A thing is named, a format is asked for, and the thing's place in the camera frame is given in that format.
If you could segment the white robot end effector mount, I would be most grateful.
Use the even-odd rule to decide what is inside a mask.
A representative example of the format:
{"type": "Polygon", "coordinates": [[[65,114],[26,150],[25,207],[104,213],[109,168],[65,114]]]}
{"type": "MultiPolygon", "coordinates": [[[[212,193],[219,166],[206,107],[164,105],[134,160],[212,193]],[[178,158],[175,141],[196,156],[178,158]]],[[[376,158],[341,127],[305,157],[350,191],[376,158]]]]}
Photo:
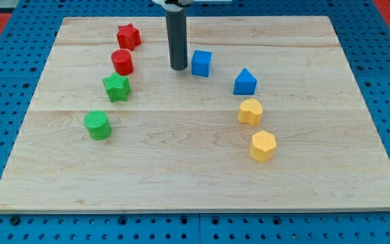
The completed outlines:
{"type": "Polygon", "coordinates": [[[193,0],[152,0],[158,5],[190,5],[193,0]]]}

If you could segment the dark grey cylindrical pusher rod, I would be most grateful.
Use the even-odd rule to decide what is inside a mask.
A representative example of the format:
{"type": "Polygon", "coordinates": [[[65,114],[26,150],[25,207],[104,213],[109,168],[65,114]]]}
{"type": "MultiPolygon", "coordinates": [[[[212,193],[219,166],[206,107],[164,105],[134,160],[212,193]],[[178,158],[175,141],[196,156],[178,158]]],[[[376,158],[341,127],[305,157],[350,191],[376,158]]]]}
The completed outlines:
{"type": "Polygon", "coordinates": [[[165,4],[170,64],[173,70],[188,66],[186,9],[174,3],[165,4]]]}

